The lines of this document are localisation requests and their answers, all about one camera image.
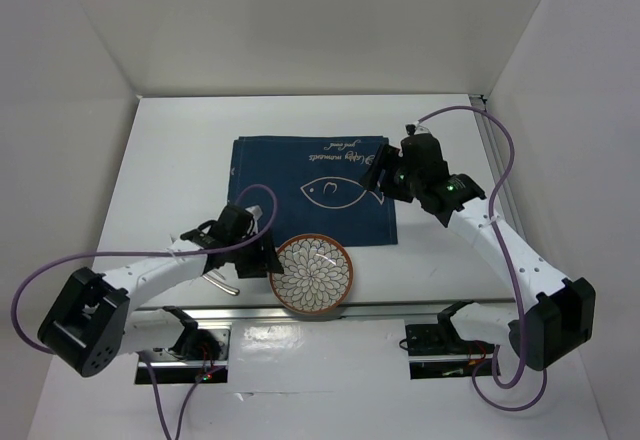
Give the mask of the floral ceramic plate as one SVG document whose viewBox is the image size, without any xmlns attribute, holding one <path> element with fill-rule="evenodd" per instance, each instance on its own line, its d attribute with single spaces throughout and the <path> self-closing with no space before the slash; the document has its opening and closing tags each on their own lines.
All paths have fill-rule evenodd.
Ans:
<svg viewBox="0 0 640 440">
<path fill-rule="evenodd" d="M 271 273 L 275 297 L 292 312 L 320 315 L 336 309 L 349 296 L 353 262 L 336 240 L 321 234 L 290 238 L 277 250 L 282 273 Z"/>
</svg>

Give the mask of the blue fish placemat cloth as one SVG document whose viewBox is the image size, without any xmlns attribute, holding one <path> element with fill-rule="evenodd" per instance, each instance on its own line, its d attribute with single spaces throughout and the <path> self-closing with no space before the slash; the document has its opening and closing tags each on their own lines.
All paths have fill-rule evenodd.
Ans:
<svg viewBox="0 0 640 440">
<path fill-rule="evenodd" d="M 359 180 L 383 136 L 247 136 L 233 142 L 228 199 L 262 184 L 277 197 L 271 227 L 276 245 L 302 234 L 328 236 L 344 247 L 398 243 L 392 200 Z"/>
</svg>

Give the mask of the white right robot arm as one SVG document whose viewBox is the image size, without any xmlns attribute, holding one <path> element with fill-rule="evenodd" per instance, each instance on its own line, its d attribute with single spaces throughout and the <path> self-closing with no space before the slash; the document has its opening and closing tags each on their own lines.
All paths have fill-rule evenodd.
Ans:
<svg viewBox="0 0 640 440">
<path fill-rule="evenodd" d="M 542 371 L 592 336 L 596 292 L 584 278 L 569 279 L 547 263 L 499 214 L 466 174 L 452 174 L 430 133 L 382 145 L 360 180 L 387 198 L 418 201 L 465 240 L 508 287 L 516 311 L 462 302 L 443 311 L 436 339 L 448 352 L 469 341 L 509 345 L 527 367 Z"/>
</svg>

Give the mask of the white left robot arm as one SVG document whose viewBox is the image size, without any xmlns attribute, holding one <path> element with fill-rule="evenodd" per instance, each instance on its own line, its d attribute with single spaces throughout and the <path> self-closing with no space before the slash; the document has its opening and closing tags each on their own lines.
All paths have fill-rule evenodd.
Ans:
<svg viewBox="0 0 640 440">
<path fill-rule="evenodd" d="M 259 231 L 259 207 L 229 204 L 220 216 L 183 233 L 160 257 L 105 273 L 73 272 L 38 330 L 38 340 L 83 377 L 117 356 L 165 350 L 176 359 L 213 361 L 214 337 L 176 306 L 141 307 L 165 291 L 227 263 L 239 278 L 282 273 L 270 230 Z"/>
</svg>

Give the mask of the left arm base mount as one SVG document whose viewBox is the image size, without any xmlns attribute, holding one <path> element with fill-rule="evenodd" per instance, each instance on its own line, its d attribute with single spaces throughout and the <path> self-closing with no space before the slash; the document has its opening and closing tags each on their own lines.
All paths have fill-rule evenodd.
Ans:
<svg viewBox="0 0 640 440">
<path fill-rule="evenodd" d="M 160 384 L 225 383 L 231 329 L 209 324 L 181 308 L 137 311 L 130 319 L 133 346 Z"/>
</svg>

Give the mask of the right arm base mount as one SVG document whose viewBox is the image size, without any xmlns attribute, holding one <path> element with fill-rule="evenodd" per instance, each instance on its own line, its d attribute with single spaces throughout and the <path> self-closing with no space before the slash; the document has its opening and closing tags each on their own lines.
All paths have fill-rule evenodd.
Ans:
<svg viewBox="0 0 640 440">
<path fill-rule="evenodd" d="M 409 324 L 398 342 L 409 358 L 412 380 L 491 376 L 495 347 L 479 341 L 452 340 L 437 324 Z"/>
</svg>

